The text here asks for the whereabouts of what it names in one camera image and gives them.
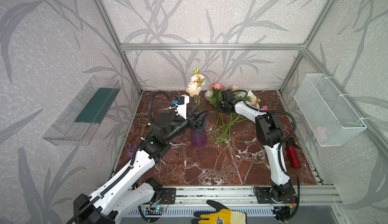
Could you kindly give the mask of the purple glass vase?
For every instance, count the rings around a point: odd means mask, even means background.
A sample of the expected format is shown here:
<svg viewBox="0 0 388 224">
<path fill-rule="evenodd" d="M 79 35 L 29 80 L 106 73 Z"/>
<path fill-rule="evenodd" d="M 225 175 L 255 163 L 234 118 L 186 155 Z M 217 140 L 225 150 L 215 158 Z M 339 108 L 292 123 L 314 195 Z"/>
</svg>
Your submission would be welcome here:
<svg viewBox="0 0 388 224">
<path fill-rule="evenodd" d="M 206 126 L 207 120 L 204 120 L 191 131 L 191 144 L 193 146 L 202 147 L 207 144 Z"/>
</svg>

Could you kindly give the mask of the peach flower stem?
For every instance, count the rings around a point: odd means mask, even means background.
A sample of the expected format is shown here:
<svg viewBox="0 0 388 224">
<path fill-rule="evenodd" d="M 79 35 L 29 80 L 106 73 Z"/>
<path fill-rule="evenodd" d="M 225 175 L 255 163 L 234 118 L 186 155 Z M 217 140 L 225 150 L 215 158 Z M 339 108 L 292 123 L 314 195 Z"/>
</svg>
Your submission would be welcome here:
<svg viewBox="0 0 388 224">
<path fill-rule="evenodd" d="M 196 105 L 200 104 L 201 100 L 201 90 L 202 87 L 205 85 L 205 77 L 200 74 L 200 70 L 195 67 L 194 68 L 194 75 L 191 77 L 191 80 L 187 86 L 186 92 L 190 95 L 190 97 L 194 98 L 194 102 Z"/>
</svg>

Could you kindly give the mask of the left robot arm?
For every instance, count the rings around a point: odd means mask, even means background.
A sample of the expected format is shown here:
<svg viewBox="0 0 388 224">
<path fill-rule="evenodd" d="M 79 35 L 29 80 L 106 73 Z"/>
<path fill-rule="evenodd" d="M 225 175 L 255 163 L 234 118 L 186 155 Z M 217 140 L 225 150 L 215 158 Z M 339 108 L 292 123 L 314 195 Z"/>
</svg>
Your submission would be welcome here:
<svg viewBox="0 0 388 224">
<path fill-rule="evenodd" d="M 166 155 L 172 139 L 188 128 L 194 130 L 205 124 L 207 114 L 204 110 L 175 119 L 171 114 L 160 114 L 136 147 L 131 161 L 92 194 L 80 194 L 75 199 L 74 216 L 68 223 L 119 224 L 131 210 L 158 201 L 163 188 L 156 180 L 149 179 L 135 189 L 132 186 Z"/>
</svg>

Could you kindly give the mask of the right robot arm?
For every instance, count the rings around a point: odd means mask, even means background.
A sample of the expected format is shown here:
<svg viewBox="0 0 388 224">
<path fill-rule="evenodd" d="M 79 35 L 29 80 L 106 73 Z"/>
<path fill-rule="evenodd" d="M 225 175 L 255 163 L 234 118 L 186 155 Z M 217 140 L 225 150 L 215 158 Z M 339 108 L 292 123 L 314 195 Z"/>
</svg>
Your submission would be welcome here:
<svg viewBox="0 0 388 224">
<path fill-rule="evenodd" d="M 245 93 L 245 95 L 243 98 L 237 99 L 230 89 L 222 91 L 221 101 L 217 103 L 217 111 L 242 115 L 255 123 L 257 139 L 264 146 L 269 160 L 271 171 L 270 198 L 275 203 L 283 203 L 292 196 L 294 203 L 299 203 L 300 180 L 295 175 L 297 178 L 297 190 L 295 190 L 291 180 L 292 175 L 287 171 L 283 154 L 283 145 L 292 138 L 296 131 L 296 119 L 290 113 L 282 110 L 256 108 L 248 104 L 246 90 L 237 90 L 237 92 Z M 293 129 L 286 137 L 283 135 L 278 114 L 288 116 L 293 123 Z"/>
</svg>

